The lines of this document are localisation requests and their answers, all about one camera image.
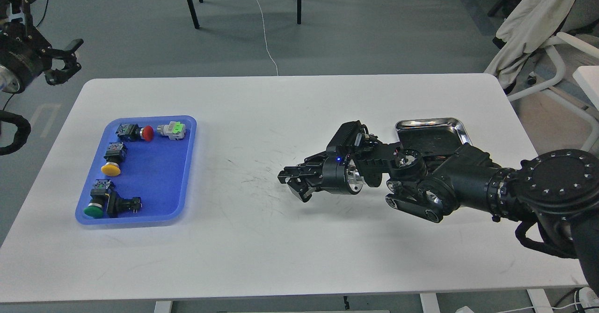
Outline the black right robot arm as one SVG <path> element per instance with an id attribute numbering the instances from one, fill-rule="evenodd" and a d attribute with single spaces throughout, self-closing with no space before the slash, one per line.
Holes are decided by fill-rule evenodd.
<path id="1" fill-rule="evenodd" d="M 439 223 L 458 208 L 490 213 L 495 222 L 518 222 L 515 236 L 528 249 L 575 258 L 598 291 L 598 158 L 563 149 L 523 160 L 520 169 L 496 165 L 468 143 L 439 165 L 415 149 L 379 141 L 334 146 L 283 168 L 278 180 L 303 202 L 314 192 L 357 194 L 388 174 L 391 208 Z"/>

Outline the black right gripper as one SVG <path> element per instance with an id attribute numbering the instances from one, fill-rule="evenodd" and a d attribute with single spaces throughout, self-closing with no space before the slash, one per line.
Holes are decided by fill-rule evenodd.
<path id="1" fill-rule="evenodd" d="M 353 159 L 335 157 L 331 153 L 317 153 L 306 157 L 296 166 L 285 167 L 278 173 L 278 181 L 288 185 L 291 192 L 306 203 L 315 192 L 356 195 L 366 185 Z"/>

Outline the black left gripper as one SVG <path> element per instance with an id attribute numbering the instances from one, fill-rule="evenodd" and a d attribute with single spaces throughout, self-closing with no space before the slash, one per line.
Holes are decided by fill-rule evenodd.
<path id="1" fill-rule="evenodd" d="M 36 1 L 1 0 L 0 87 L 4 93 L 23 93 L 43 71 L 46 83 L 55 86 L 81 70 L 75 51 L 83 39 L 73 40 L 67 50 L 51 48 L 33 21 L 30 6 Z M 53 69 L 48 58 L 62 61 L 64 66 Z"/>

